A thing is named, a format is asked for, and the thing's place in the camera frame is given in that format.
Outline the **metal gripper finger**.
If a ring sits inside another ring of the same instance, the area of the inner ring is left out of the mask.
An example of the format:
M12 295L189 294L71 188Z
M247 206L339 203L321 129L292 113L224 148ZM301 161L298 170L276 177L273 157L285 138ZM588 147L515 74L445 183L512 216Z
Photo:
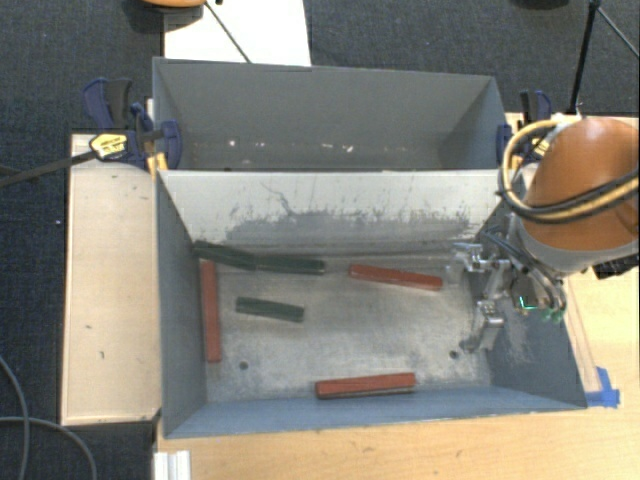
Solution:
M480 350L491 351L504 325L504 314L497 308L495 301L477 301L473 312L471 332L460 342L459 346L464 353L475 353Z
M482 244L456 242L453 244L453 264L464 272L486 273L508 269L511 262L508 259L494 256L484 256Z

